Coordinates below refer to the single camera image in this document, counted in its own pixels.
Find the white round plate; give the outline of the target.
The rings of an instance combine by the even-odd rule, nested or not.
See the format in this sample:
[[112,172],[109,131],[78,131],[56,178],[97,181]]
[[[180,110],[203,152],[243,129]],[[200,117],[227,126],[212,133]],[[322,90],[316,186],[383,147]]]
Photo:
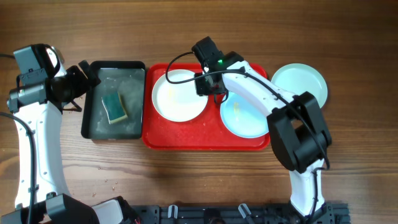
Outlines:
[[208,103],[207,96],[197,95],[194,82],[171,84],[162,75],[152,89],[152,104],[166,120],[186,122],[199,116]]

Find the green yellow sponge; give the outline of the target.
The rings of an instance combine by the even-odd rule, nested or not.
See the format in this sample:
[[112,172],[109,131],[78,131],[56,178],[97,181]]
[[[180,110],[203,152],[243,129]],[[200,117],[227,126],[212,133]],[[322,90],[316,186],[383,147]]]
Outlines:
[[101,101],[110,124],[118,123],[127,119],[127,113],[124,109],[121,95],[117,91],[104,95],[101,98]]

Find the light blue plate front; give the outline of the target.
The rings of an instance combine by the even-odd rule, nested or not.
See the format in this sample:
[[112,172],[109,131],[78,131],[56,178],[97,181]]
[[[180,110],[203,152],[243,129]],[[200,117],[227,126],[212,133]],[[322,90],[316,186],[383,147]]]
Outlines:
[[328,98],[324,77],[313,67],[302,63],[284,65],[272,76],[271,82],[284,90],[301,95],[311,93],[322,108]]

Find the light blue plate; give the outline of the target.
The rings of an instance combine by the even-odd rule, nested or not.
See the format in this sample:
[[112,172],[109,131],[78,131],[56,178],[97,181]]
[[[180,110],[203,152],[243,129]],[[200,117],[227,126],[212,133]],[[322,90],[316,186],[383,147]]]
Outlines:
[[301,95],[311,93],[322,108],[328,98],[324,77],[313,67],[302,63],[284,65],[272,76],[271,82],[284,90]]
[[269,132],[266,117],[243,97],[229,92],[223,98],[220,116],[228,131],[236,136],[254,139]]

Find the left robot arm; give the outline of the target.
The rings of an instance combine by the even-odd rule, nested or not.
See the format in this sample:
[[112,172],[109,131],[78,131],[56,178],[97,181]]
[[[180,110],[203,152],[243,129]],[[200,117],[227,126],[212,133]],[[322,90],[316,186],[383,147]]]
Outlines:
[[57,50],[33,44],[15,50],[20,74],[9,92],[5,116],[14,120],[19,138],[20,180],[15,210],[2,223],[140,223],[121,196],[89,206],[74,199],[66,184],[60,151],[65,105],[74,104],[100,84],[86,61],[68,69]]

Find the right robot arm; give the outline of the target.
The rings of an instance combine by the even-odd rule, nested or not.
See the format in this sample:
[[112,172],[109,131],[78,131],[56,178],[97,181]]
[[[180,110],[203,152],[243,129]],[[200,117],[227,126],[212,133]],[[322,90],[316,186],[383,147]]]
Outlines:
[[331,145],[317,99],[272,84],[240,54],[218,50],[210,37],[198,41],[192,53],[203,70],[194,78],[198,95],[235,93],[266,118],[274,155],[289,170],[290,204],[304,220],[314,220],[325,203],[320,174],[330,168],[326,150]]

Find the black metal tray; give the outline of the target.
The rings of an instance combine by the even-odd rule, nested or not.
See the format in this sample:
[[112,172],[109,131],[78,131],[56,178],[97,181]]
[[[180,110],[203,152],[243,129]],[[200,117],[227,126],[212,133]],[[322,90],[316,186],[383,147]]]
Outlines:
[[[85,96],[81,135],[86,139],[139,139],[142,136],[146,66],[141,61],[94,61],[100,84]],[[111,124],[104,96],[119,93],[127,118]]]

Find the red plastic tray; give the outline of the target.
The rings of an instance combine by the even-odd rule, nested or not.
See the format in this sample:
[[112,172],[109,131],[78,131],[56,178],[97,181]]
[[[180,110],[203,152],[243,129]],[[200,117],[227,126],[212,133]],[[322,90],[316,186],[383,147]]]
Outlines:
[[152,149],[192,151],[260,151],[270,143],[265,134],[258,138],[241,138],[223,124],[220,105],[211,96],[206,108],[193,120],[173,122],[163,118],[154,108],[152,90],[165,73],[166,63],[157,63],[146,73],[142,140]]

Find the light blue plate right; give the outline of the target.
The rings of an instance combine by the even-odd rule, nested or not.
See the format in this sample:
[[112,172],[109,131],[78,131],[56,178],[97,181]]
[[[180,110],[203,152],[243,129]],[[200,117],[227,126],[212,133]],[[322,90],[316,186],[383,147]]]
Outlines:
[[228,131],[236,136],[254,139],[269,132],[266,117],[243,97],[229,92],[223,98],[220,116]]

